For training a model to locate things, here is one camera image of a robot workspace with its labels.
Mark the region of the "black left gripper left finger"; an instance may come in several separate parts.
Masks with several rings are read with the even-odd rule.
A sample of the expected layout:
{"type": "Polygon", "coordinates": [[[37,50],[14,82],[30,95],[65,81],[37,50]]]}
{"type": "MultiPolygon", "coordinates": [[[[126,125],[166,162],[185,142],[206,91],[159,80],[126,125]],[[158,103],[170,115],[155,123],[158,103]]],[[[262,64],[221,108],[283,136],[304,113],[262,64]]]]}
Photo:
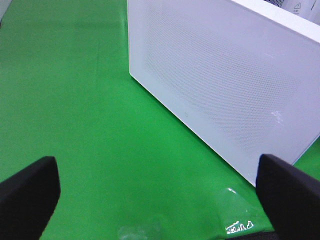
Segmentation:
{"type": "Polygon", "coordinates": [[[38,240],[61,195],[57,160],[44,156],[0,183],[0,238],[38,240]]]}

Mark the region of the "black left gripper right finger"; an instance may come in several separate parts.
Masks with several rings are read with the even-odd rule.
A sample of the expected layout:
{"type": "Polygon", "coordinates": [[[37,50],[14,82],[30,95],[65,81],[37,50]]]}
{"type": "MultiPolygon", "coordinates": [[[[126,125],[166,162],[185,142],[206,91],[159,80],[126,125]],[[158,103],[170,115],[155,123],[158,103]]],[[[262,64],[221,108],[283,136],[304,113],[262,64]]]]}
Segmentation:
{"type": "Polygon", "coordinates": [[[281,240],[320,238],[320,182],[272,154],[259,158],[255,191],[281,240]]]}

